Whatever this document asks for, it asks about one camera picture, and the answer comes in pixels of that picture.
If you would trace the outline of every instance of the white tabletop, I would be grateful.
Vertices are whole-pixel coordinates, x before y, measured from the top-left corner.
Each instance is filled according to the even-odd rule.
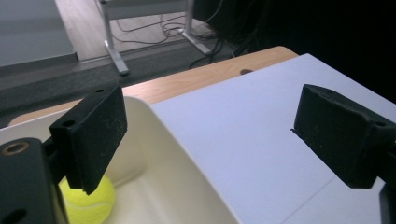
[[[308,54],[152,108],[243,223],[380,223],[383,182],[349,189],[290,130],[304,84],[396,122],[395,104]]]

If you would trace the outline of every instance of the yellow tennis ball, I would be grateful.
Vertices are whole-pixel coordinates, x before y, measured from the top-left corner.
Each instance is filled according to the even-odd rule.
[[[70,224],[103,223],[116,200],[114,187],[105,176],[91,195],[82,189],[70,189],[67,180],[61,182],[60,189]]]

